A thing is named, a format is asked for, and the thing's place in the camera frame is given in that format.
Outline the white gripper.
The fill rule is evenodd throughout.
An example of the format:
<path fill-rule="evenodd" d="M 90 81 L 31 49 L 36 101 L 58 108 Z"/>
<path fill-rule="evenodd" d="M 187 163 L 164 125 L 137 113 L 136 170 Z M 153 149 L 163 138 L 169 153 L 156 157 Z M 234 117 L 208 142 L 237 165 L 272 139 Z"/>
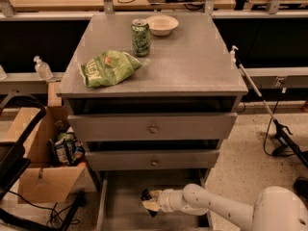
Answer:
<path fill-rule="evenodd" d="M 152 198 L 157 198 L 155 200 L 144 200 L 142 205 L 145 209 L 158 212 L 159 209 L 165 213 L 172 213 L 175 211 L 180 211 L 185 204 L 183 200 L 182 190 L 155 190 L 149 192 Z"/>

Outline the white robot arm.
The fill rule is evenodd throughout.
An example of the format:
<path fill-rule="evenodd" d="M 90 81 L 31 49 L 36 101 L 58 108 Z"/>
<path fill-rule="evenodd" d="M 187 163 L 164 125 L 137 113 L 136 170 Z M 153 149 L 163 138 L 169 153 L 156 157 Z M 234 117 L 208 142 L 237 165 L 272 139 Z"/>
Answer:
<path fill-rule="evenodd" d="M 308 211 L 302 200 L 277 186 L 263 189 L 253 206 L 211 193 L 196 184 L 188 184 L 182 190 L 144 190 L 141 201 L 152 217 L 159 211 L 180 211 L 194 216 L 212 211 L 241 231 L 308 231 Z"/>

